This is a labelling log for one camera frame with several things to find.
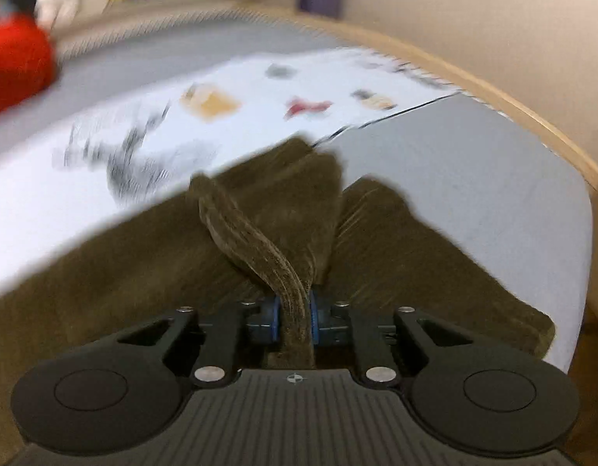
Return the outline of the dark brown corduroy pants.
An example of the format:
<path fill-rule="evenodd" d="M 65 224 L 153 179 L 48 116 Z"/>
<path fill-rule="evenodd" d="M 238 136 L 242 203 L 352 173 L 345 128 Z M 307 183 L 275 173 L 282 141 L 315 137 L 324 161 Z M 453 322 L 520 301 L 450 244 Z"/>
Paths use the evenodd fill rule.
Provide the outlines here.
<path fill-rule="evenodd" d="M 289 139 L 99 233 L 0 297 L 0 465 L 22 446 L 10 410 L 38 361 L 189 305 L 214 313 L 278 294 L 285 351 L 307 361 L 307 297 L 321 286 L 367 313 L 414 306 L 532 356 L 552 320 L 514 297 L 404 197 L 363 177 L 342 185 L 335 155 Z"/>

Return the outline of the white printed bed runner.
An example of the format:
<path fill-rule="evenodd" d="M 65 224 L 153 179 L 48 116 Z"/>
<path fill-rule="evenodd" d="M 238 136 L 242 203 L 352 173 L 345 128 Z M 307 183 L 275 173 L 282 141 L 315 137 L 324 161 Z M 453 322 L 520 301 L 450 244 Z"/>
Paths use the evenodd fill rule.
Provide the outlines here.
<path fill-rule="evenodd" d="M 320 142 L 453 96 L 372 49 L 231 59 L 53 123 L 0 157 L 0 292 L 76 240 L 291 136 Z"/>

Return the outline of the red folded quilt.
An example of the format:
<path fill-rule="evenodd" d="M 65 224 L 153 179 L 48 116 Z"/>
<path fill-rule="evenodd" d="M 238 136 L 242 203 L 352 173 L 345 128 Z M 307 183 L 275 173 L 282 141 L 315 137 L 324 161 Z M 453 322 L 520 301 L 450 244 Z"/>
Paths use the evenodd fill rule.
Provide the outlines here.
<path fill-rule="evenodd" d="M 49 36 L 31 17 L 0 20 L 0 114 L 47 89 L 57 74 Z"/>

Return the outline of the white plush toy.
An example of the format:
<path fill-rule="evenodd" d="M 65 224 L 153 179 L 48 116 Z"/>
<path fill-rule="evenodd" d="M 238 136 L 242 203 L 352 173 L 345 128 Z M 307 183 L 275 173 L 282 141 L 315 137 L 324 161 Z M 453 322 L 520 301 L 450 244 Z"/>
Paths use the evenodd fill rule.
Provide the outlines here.
<path fill-rule="evenodd" d="M 77 16 L 81 2 L 82 0 L 37 0 L 35 20 L 45 31 L 67 25 Z"/>

